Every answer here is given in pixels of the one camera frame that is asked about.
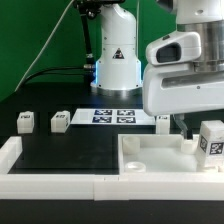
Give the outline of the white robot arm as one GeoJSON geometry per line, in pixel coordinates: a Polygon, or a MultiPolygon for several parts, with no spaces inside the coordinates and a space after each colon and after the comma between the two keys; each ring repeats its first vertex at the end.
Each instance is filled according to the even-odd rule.
{"type": "Polygon", "coordinates": [[[101,57],[86,48],[92,90],[120,96],[140,90],[146,114],[171,115],[184,133],[183,114],[224,109],[224,0],[154,0],[176,15],[176,30],[147,46],[145,68],[124,1],[74,0],[83,23],[101,17],[101,57]]]}

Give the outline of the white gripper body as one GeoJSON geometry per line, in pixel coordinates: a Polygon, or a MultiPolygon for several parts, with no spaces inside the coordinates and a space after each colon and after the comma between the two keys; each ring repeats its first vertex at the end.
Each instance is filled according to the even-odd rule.
{"type": "Polygon", "coordinates": [[[224,109],[224,72],[196,73],[189,63],[148,64],[143,109],[152,116],[224,109]]]}

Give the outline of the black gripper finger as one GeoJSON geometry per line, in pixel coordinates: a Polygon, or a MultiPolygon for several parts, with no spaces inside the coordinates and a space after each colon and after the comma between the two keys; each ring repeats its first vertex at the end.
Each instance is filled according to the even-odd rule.
{"type": "Polygon", "coordinates": [[[173,116],[173,118],[174,118],[176,125],[180,128],[183,138],[185,140],[192,140],[193,133],[192,133],[192,130],[189,129],[187,127],[186,123],[184,122],[184,119],[185,119],[184,115],[183,114],[175,114],[173,116]]]}

